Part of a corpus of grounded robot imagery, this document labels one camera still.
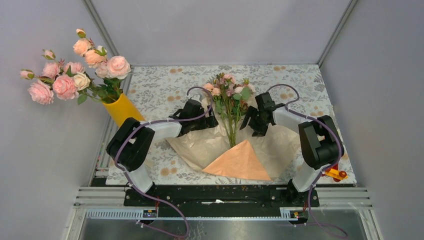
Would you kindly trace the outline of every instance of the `yellow vase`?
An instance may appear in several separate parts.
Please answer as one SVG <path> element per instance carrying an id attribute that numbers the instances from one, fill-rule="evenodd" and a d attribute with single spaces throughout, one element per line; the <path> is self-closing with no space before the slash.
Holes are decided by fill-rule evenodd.
<path id="1" fill-rule="evenodd" d="M 134 106 L 134 104 L 123 93 L 116 102 L 102 103 L 118 127 L 120 127 L 127 118 L 135 118 L 138 121 L 145 121 L 145 118 L 136 106 Z"/>

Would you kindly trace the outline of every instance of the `white wall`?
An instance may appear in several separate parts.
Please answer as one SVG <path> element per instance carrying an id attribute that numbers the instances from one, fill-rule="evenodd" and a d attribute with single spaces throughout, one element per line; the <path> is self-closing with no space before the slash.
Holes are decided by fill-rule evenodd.
<path id="1" fill-rule="evenodd" d="M 422 239 L 424 1 L 359 1 L 321 68 L 385 240 Z"/>
<path id="2" fill-rule="evenodd" d="M 131 64 L 317 63 L 349 0 L 93 0 Z"/>
<path id="3" fill-rule="evenodd" d="M 21 68 L 41 73 L 42 49 L 73 53 L 76 28 L 101 37 L 82 1 L 0 3 L 0 239 L 57 240 L 78 191 L 88 182 L 106 111 L 91 101 L 31 100 Z"/>

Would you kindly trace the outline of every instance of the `metal frame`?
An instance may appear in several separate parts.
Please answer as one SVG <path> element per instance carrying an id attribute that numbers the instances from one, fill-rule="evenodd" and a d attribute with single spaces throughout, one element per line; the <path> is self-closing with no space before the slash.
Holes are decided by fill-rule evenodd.
<path id="1" fill-rule="evenodd" d="M 123 81 L 122 91 L 127 94 L 130 88 L 131 79 L 133 77 L 134 67 L 131 66 L 131 72 L 126 77 L 125 81 Z M 89 183 L 90 186 L 91 181 L 95 177 L 106 178 L 108 176 L 109 162 L 111 157 L 106 153 L 106 146 L 114 137 L 114 134 L 118 131 L 118 126 L 115 124 L 114 120 L 110 115 L 107 116 L 107 121 L 105 124 L 105 128 L 103 131 L 103 135 L 100 140 L 100 144 L 98 146 L 96 159 L 94 161 L 93 167 L 90 172 Z"/>
<path id="2" fill-rule="evenodd" d="M 340 18 L 340 21 L 338 22 L 337 26 L 335 27 L 334 32 L 332 33 L 327 45 L 324 48 L 324 51 L 322 52 L 321 56 L 319 57 L 319 60 L 316 64 L 318 64 L 318 67 L 321 68 L 321 66 L 324 63 L 324 60 L 326 59 L 327 55 L 329 54 L 330 49 L 333 47 L 334 42 L 336 41 L 337 37 L 340 34 L 340 31 L 345 26 L 346 21 L 350 17 L 352 11 L 354 10 L 355 6 L 357 5 L 359 0 L 350 0 L 349 4 L 347 5 L 346 10 L 344 10 L 343 15 Z"/>
<path id="3" fill-rule="evenodd" d="M 104 43 L 107 46 L 107 50 L 113 55 L 118 56 L 119 52 L 117 47 L 114 44 L 114 41 L 112 41 L 111 36 L 109 35 L 108 31 L 106 30 L 105 25 L 102 22 L 102 19 L 100 18 L 99 14 L 97 13 L 96 8 L 94 7 L 94 4 L 91 0 L 82 0 L 82 3 L 84 4 L 85 8 L 87 9 L 88 14 L 91 16 L 91 19 L 93 20 L 95 26 L 98 29 L 98 32 L 100 33 L 101 37 L 104 40 Z"/>
<path id="4" fill-rule="evenodd" d="M 142 210 L 152 210 L 151 207 L 124 206 L 125 189 L 128 187 L 80 187 L 73 209 L 72 223 L 68 224 L 67 240 L 77 240 L 81 234 L 84 220 L 97 219 L 127 219 L 140 218 Z M 320 207 L 319 210 L 356 210 L 361 216 L 362 225 L 368 240 L 382 240 L 380 227 L 377 224 L 370 196 L 365 187 L 316 187 Z M 229 217 L 229 218 L 197 218 L 189 220 L 216 221 L 288 221 L 287 211 L 301 210 L 301 207 L 281 207 L 282 217 Z M 179 217 L 157 218 L 161 220 L 179 220 Z"/>

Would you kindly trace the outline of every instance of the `small pink flower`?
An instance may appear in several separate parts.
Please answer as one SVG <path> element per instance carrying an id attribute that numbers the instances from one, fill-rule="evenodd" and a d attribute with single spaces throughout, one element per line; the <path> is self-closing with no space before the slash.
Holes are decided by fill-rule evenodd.
<path id="1" fill-rule="evenodd" d="M 91 49 L 85 53 L 85 62 L 89 68 L 97 68 L 101 62 L 106 61 L 106 56 L 100 56 L 94 49 Z"/>
<path id="2" fill-rule="evenodd" d="M 40 80 L 33 82 L 31 87 L 28 88 L 28 92 L 32 100 L 39 104 L 47 105 L 53 103 L 53 91 Z"/>
<path id="3" fill-rule="evenodd" d="M 53 60 L 56 58 L 55 53 L 49 50 L 44 50 L 44 57 L 48 60 Z"/>
<path id="4" fill-rule="evenodd" d="M 243 91 L 243 87 L 242 86 L 238 86 L 234 89 L 234 93 L 239 94 Z"/>
<path id="5" fill-rule="evenodd" d="M 214 85 L 208 82 L 203 86 L 203 88 L 208 90 L 209 92 L 212 92 L 212 90 L 214 89 Z"/>
<path id="6" fill-rule="evenodd" d="M 212 89 L 212 96 L 219 96 L 219 95 L 221 95 L 221 90 L 217 87 L 214 87 Z"/>
<path id="7" fill-rule="evenodd" d="M 97 77 L 101 79 L 109 78 L 110 76 L 108 71 L 108 64 L 102 61 L 100 65 L 97 67 L 97 69 L 95 70 L 95 74 L 97 75 Z"/>
<path id="8" fill-rule="evenodd" d="M 34 78 L 34 72 L 31 70 L 22 70 L 20 71 L 20 78 L 22 79 L 33 79 Z"/>
<path id="9" fill-rule="evenodd" d="M 123 56 L 114 56 L 107 61 L 107 70 L 112 78 L 124 79 L 131 71 L 131 65 Z"/>
<path id="10" fill-rule="evenodd" d="M 231 79 L 232 84 L 236 84 L 236 77 L 231 74 L 225 74 L 224 79 Z"/>
<path id="11" fill-rule="evenodd" d="M 56 75 L 61 72 L 61 68 L 59 64 L 56 62 L 46 62 L 44 65 L 44 69 L 42 70 L 42 76 L 55 79 Z"/>
<path id="12" fill-rule="evenodd" d="M 76 74 L 77 72 L 84 73 L 86 71 L 85 67 L 81 62 L 68 62 L 65 67 L 63 68 L 64 74 L 68 71 L 68 68 L 70 66 L 70 73 Z"/>
<path id="13" fill-rule="evenodd" d="M 231 97 L 231 95 L 233 95 L 233 93 L 234 93 L 234 90 L 233 90 L 232 88 L 230 88 L 230 89 L 227 89 L 227 90 L 225 91 L 225 93 L 226 93 L 226 95 L 227 95 L 228 97 Z"/>
<path id="14" fill-rule="evenodd" d="M 73 51 L 83 57 L 91 47 L 92 44 L 87 38 L 81 38 L 73 45 Z"/>
<path id="15" fill-rule="evenodd" d="M 53 91 L 56 92 L 57 98 L 62 100 L 74 99 L 78 96 L 74 80 L 68 75 L 61 75 L 56 78 L 53 83 Z"/>

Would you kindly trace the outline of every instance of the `table surface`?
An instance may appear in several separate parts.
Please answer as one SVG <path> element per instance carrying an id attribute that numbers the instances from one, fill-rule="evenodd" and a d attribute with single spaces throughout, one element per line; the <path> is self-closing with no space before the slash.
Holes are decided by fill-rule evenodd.
<path id="1" fill-rule="evenodd" d="M 313 117 L 329 115 L 334 119 L 339 130 L 320 69 L 318 65 L 312 64 L 135 67 L 127 95 L 147 120 L 160 120 L 184 106 L 188 99 L 186 92 L 190 87 L 203 86 L 212 76 L 221 72 L 232 74 L 237 80 L 249 78 L 250 84 L 255 87 L 257 93 L 263 93 L 275 84 L 289 84 L 300 94 L 300 100 L 290 105 L 291 108 Z M 270 93 L 276 103 L 286 103 L 296 97 L 291 89 L 283 87 L 275 88 Z M 269 182 L 195 171 L 178 156 L 167 141 L 151 146 L 147 158 L 152 162 L 152 166 L 147 167 L 147 171 L 157 185 L 287 184 L 303 162 L 299 149 L 295 159 L 284 173 L 273 182 Z M 324 176 L 319 179 L 318 184 L 357 182 L 347 152 L 340 160 L 338 167 L 339 170 L 347 173 L 347 179 L 335 182 L 332 177 Z M 106 184 L 125 185 L 126 183 L 124 174 L 114 166 L 112 161 L 109 164 Z"/>

